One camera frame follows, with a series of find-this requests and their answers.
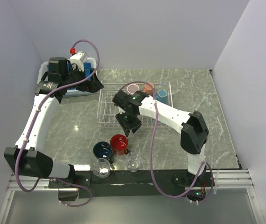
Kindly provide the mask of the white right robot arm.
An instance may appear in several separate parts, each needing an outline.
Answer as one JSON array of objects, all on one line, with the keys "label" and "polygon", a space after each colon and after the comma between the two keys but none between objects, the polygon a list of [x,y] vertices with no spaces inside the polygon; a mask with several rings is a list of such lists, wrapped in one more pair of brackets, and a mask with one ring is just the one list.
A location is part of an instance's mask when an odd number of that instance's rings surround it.
[{"label": "white right robot arm", "polygon": [[119,90],[112,102],[119,109],[115,117],[127,137],[130,132],[135,133],[141,127],[142,122],[138,116],[150,117],[177,131],[180,134],[180,145],[187,152],[189,183],[198,186],[204,181],[204,149],[209,130],[199,111],[181,111],[142,91],[129,95]]}]

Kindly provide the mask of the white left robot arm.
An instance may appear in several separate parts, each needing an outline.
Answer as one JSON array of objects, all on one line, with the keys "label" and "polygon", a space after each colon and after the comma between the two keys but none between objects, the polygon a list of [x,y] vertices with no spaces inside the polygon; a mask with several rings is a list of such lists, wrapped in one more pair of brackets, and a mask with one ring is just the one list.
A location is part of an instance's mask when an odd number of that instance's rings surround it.
[{"label": "white left robot arm", "polygon": [[21,189],[20,176],[40,179],[55,178],[67,188],[75,185],[77,177],[72,164],[54,161],[42,153],[51,119],[68,89],[94,93],[103,88],[96,70],[98,62],[79,52],[69,59],[52,57],[42,63],[33,108],[26,126],[14,147],[7,147],[4,157],[15,174]]}]

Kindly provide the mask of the light blue mug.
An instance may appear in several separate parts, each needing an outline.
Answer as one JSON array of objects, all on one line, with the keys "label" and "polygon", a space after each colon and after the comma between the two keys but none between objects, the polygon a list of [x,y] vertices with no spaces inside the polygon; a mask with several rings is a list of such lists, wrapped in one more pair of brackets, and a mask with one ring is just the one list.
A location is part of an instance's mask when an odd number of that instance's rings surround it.
[{"label": "light blue mug", "polygon": [[166,90],[161,89],[156,92],[155,99],[163,104],[168,104],[168,93]]}]

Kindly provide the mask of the white wire dish rack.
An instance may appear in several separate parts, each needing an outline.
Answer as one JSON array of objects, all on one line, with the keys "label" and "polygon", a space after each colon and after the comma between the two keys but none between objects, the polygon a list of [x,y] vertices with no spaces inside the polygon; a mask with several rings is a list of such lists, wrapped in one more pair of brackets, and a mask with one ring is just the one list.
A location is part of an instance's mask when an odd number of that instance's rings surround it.
[{"label": "white wire dish rack", "polygon": [[[115,118],[115,115],[119,113],[117,106],[112,102],[114,95],[120,90],[124,83],[108,83],[104,84],[104,88],[100,90],[97,122],[99,128],[121,128],[120,124]],[[155,83],[155,90],[165,90],[166,92],[166,104],[173,106],[172,87],[170,82]]]}]

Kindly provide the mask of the purple mug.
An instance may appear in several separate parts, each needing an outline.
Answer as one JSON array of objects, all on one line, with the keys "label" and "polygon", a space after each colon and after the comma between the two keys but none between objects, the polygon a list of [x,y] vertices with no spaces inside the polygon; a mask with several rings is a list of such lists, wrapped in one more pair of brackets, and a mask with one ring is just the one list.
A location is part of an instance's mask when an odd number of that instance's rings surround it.
[{"label": "purple mug", "polygon": [[129,95],[133,95],[136,91],[139,91],[140,87],[137,84],[129,84],[126,87],[126,93]]}]

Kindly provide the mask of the red mug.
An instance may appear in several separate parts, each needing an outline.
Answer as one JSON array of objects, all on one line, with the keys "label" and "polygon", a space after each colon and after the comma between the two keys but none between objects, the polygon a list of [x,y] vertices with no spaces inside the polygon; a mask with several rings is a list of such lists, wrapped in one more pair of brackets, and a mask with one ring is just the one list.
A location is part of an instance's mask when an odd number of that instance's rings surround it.
[{"label": "red mug", "polygon": [[128,139],[126,136],[116,134],[110,139],[110,145],[114,154],[125,155],[128,151]]}]

